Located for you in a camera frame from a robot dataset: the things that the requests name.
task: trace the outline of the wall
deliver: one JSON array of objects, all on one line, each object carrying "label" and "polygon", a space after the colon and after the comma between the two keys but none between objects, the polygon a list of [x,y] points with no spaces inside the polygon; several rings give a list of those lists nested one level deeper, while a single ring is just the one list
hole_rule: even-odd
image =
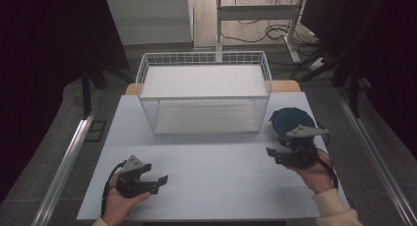
[{"label": "wall", "polygon": [[191,42],[187,0],[107,0],[123,45]]}]

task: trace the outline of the white shelf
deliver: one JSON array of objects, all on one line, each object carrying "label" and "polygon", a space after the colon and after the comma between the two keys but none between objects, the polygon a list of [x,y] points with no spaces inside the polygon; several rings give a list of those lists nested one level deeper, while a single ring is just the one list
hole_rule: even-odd
[{"label": "white shelf", "polygon": [[260,65],[149,66],[141,98],[267,97]]},{"label": "white shelf", "polygon": [[160,102],[155,134],[240,133],[259,130],[252,100]]}]

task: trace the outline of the gray floor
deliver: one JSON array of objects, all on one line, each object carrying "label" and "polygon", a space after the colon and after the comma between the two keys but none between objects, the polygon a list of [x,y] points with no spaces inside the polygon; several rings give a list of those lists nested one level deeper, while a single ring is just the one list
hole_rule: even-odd
[{"label": "gray floor", "polygon": [[[264,50],[269,61],[291,64],[290,57],[283,45],[229,47],[226,49]],[[172,51],[175,48],[150,50]],[[177,50],[198,49],[184,47]],[[133,47],[127,51],[133,69],[124,73],[132,78],[135,76],[135,70],[144,51],[149,52],[144,48]],[[275,80],[282,80],[288,79],[295,67],[270,64],[270,70],[274,74]],[[328,151],[335,161],[335,168],[346,195],[358,210],[359,218],[365,225],[402,225],[401,218],[387,191],[336,98],[335,90],[329,82],[331,75],[332,72],[324,73],[309,82],[301,83],[300,86],[306,92],[316,120],[331,132]],[[108,86],[101,91],[94,119],[98,126],[99,122],[106,121],[103,136],[94,141],[99,136],[94,132],[89,133],[89,141],[86,141],[81,148],[66,187],[52,213],[49,225],[91,224],[91,222],[77,221],[76,216],[101,153],[118,101],[128,85],[111,74],[105,73],[105,76]],[[67,85],[63,97],[61,109],[49,132],[15,187],[0,204],[1,225],[30,225],[33,221],[83,114],[80,81]],[[417,208],[417,179],[412,178],[412,176],[417,176],[416,160],[373,109],[366,98],[366,92],[360,93],[358,104],[362,122],[367,127],[383,159],[413,208]],[[134,222],[126,222],[125,225],[131,224],[138,225]],[[288,220],[287,225],[315,224],[313,219],[293,219]]]},{"label": "gray floor", "polygon": [[[265,6],[265,5],[295,5],[298,0],[221,0],[221,6]],[[193,2],[193,38],[195,47],[215,46],[216,39],[216,0],[192,0]],[[258,21],[248,24],[251,21],[224,21],[221,23],[221,32],[225,36],[237,37],[243,40],[255,41],[260,40],[267,26],[281,25],[287,28],[287,20]],[[305,31],[301,25],[297,26],[298,31]],[[277,37],[278,32],[270,33],[271,36]],[[262,45],[276,44],[276,40],[265,37],[258,43]],[[231,38],[223,38],[222,44],[230,45],[254,45],[254,42],[245,42]]]}]

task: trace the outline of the sleeve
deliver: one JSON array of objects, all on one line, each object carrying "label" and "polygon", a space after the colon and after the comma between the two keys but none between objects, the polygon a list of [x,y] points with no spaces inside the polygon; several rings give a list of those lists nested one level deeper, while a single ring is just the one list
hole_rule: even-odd
[{"label": "sleeve", "polygon": [[346,207],[341,201],[337,189],[314,195],[313,200],[320,212],[316,219],[319,226],[360,226],[356,210]]},{"label": "sleeve", "polygon": [[101,217],[98,217],[97,220],[92,224],[92,226],[108,226]]}]

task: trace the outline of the white board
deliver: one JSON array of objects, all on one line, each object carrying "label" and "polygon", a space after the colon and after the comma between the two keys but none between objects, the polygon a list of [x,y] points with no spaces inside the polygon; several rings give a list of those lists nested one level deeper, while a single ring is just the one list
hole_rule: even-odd
[{"label": "white board", "polygon": [[[279,146],[270,118],[274,110],[297,107],[313,117],[302,92],[273,93],[259,134],[166,136],[152,134],[136,96],[122,96],[77,219],[100,214],[104,183],[113,167],[135,154],[152,170],[143,181],[169,175],[168,183],[137,205],[128,219],[139,221],[277,220],[319,215],[301,178],[269,157]],[[324,149],[321,137],[315,138]],[[339,194],[347,205],[343,189]]]},{"label": "white board", "polygon": [[107,5],[123,45],[193,41],[188,0],[107,0]]}]

